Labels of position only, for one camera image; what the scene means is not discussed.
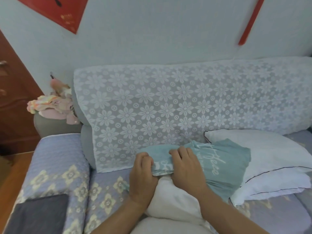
pile of clothes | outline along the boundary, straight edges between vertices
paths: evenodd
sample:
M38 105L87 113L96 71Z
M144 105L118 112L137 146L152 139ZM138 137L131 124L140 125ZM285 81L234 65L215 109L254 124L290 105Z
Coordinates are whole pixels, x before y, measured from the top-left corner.
M50 86L53 89L51 95L29 101L27 110L32 114L38 111L42 117L49 119L66 119L66 123L70 125L79 124L74 112L71 88L55 78L51 80Z

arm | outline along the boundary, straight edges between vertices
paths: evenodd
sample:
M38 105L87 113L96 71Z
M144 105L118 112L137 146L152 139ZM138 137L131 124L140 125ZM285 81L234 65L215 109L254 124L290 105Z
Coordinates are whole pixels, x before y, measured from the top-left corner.
M153 159L147 153L139 153L130 172L128 200L91 234L129 234L149 206L158 183L153 177Z
M174 185L197 198L202 217L219 234L269 234L253 221L224 203L207 185L197 157L190 148L170 150L174 163Z

wooden floor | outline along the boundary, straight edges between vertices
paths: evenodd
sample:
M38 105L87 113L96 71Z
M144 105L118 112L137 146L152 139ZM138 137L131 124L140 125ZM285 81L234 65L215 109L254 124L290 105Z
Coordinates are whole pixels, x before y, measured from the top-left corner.
M33 152L7 156L13 161L13 166L9 176L0 187L0 233L3 232L21 185L24 182L32 155Z

white lace cover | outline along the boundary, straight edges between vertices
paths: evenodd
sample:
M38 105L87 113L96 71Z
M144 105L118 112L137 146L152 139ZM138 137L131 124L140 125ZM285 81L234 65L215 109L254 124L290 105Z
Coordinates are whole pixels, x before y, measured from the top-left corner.
M204 141L205 130L287 134L312 122L312 58L106 65L74 74L92 127L97 172L133 165L138 149Z

red poster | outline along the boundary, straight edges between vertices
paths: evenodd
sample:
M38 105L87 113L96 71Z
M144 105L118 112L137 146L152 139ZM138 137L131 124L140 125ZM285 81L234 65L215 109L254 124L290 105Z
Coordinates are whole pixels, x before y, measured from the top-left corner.
M19 0L29 8L77 33L88 0Z

